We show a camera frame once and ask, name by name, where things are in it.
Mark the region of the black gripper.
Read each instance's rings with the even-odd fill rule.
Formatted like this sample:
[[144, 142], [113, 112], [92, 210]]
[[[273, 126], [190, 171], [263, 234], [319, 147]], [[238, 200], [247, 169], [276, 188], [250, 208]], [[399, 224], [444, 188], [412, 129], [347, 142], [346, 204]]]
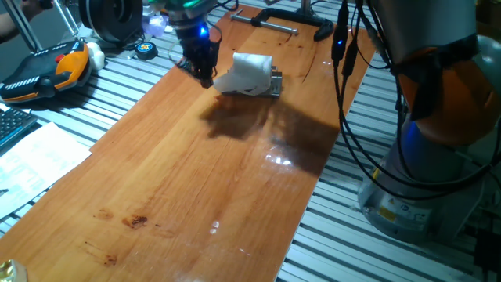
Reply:
[[[217, 74], [219, 42], [211, 40], [207, 9], [179, 9], [171, 11], [171, 25], [180, 41], [183, 56], [176, 67], [209, 89]], [[209, 67], [186, 57], [208, 57]]]

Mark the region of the person hand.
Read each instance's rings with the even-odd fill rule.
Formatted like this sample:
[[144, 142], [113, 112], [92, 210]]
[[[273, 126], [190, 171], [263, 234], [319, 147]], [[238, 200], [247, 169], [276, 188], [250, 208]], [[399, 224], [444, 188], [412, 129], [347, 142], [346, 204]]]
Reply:
[[20, 3], [20, 8], [24, 13], [38, 15], [43, 11], [38, 0], [25, 0]]

